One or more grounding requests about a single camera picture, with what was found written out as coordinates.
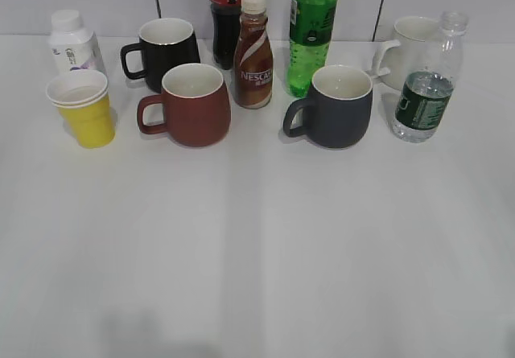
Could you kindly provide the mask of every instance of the water bottle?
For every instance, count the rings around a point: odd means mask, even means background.
[[[463,63],[467,25],[467,15],[444,12],[439,29],[427,39],[395,110],[393,133],[400,139],[424,142],[438,129]]]
[[[291,0],[288,87],[305,97],[315,71],[325,65],[338,0]]]

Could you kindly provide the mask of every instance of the bottle cap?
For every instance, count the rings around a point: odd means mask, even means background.
[[[445,31],[464,34],[467,31],[468,16],[460,12],[446,11],[442,13],[440,26]]]
[[[82,16],[78,10],[58,10],[51,16],[54,31],[72,32],[83,27]]]
[[[266,0],[241,0],[241,8],[246,14],[262,14],[266,11]]]

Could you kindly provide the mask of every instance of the green plastic bottle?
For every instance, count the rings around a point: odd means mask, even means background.
[[[338,0],[291,0],[288,86],[305,97],[315,71],[325,65]]]

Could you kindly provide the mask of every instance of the stacked cups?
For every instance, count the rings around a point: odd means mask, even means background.
[[[107,86],[107,76],[94,70],[66,72],[47,86],[47,98],[83,147],[105,146],[114,138]]]

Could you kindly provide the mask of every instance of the black mug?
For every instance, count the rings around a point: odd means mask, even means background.
[[[348,66],[319,69],[305,99],[293,102],[282,129],[288,137],[306,134],[314,143],[343,149],[358,143],[369,127],[372,110],[372,78]],[[302,125],[292,128],[295,115],[302,110]]]
[[[143,70],[127,68],[127,54],[142,52]],[[161,81],[173,67],[185,63],[200,63],[199,48],[193,26],[182,19],[152,20],[139,29],[139,43],[129,44],[120,51],[123,72],[129,79],[145,78],[148,88],[161,92]]]

